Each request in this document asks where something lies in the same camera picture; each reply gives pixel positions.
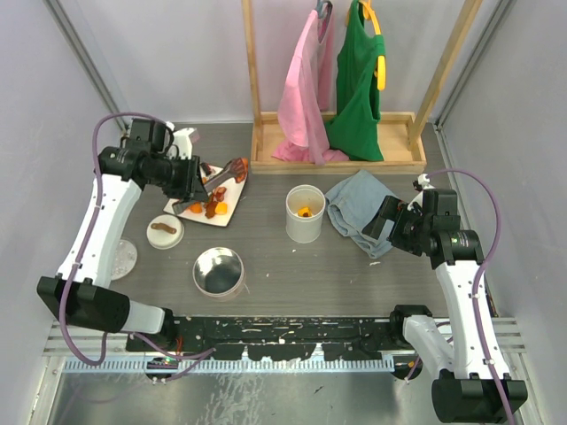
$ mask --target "white plate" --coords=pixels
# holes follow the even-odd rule
[[[213,169],[214,174],[218,174],[222,170],[222,168],[220,168],[218,166],[211,166],[211,168]],[[224,201],[222,201],[222,202],[226,202],[227,206],[229,208],[229,211],[226,214],[224,214],[224,215],[216,214],[212,219],[208,219],[207,217],[205,217],[205,207],[203,207],[203,212],[201,214],[195,214],[194,212],[191,212],[189,210],[185,210],[184,212],[179,214],[177,217],[179,217],[180,219],[197,221],[199,223],[205,223],[205,224],[210,224],[212,226],[219,226],[219,227],[226,228],[230,223],[230,219],[232,218],[232,214],[234,214],[234,211],[237,209],[238,200],[240,199],[240,195],[242,194],[242,190],[245,188],[245,183],[246,183],[247,179],[248,179],[248,175],[246,175],[246,178],[244,179],[243,182],[237,183],[234,179],[229,179],[229,180],[226,180],[221,185],[222,187],[227,188],[227,191],[224,193]],[[175,215],[174,209],[171,206],[171,205],[173,205],[174,202],[175,202],[175,199],[170,199],[169,202],[167,202],[167,205],[163,209],[163,211],[165,211],[166,213]]]

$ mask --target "wooden pole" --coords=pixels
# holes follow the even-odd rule
[[[461,12],[457,21],[454,23],[453,31],[449,36],[445,50],[443,50],[443,55],[439,60],[435,74],[431,79],[429,88],[425,93],[422,105],[419,107],[419,112],[417,113],[416,120],[413,126],[409,129],[409,149],[412,150],[416,146],[417,139],[421,136],[425,124],[427,124],[427,119],[431,115],[433,106],[439,97],[441,89],[447,80],[453,64],[457,59],[457,55],[461,50],[462,43],[469,33],[470,26],[477,16],[478,9],[482,4],[482,0],[465,0],[462,5]]]
[[[250,75],[250,90],[252,92],[252,110],[254,112],[254,127],[261,128],[260,92],[258,91],[258,68],[256,66],[256,47],[252,1],[242,0],[242,11],[245,18],[246,53],[248,55],[248,73]]]

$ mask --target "hanging clothes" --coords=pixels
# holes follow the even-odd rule
[[[345,44],[337,57],[337,116],[325,127],[330,147],[342,150],[351,160],[383,161],[377,129],[380,92],[374,70],[378,56],[385,56],[384,38],[366,34],[358,0],[350,7]]]
[[[283,161],[347,161],[341,151],[329,149],[329,139],[321,110],[329,108],[332,73],[333,14],[319,20],[311,11],[301,32],[285,79],[282,100],[277,110],[285,140],[273,157]]]

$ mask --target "green shirt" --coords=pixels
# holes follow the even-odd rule
[[[383,161],[377,129],[380,92],[374,70],[378,56],[385,56],[384,38],[366,34],[358,0],[351,4],[350,17],[337,57],[337,116],[325,125],[327,137],[332,149],[342,150],[351,160]]]

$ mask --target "yellow hanger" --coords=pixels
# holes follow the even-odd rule
[[[378,23],[378,19],[376,14],[372,10],[372,0],[359,0],[359,4],[362,5],[362,16],[365,20],[371,20],[372,25],[374,26],[374,32],[376,35],[381,35],[382,31],[380,31],[380,24]],[[351,10],[348,10],[346,14],[346,24],[348,25],[348,19]],[[374,75],[377,77],[378,81],[378,90],[382,91],[386,87],[386,58],[383,55],[378,56],[378,61],[376,63],[376,70],[374,71]]]

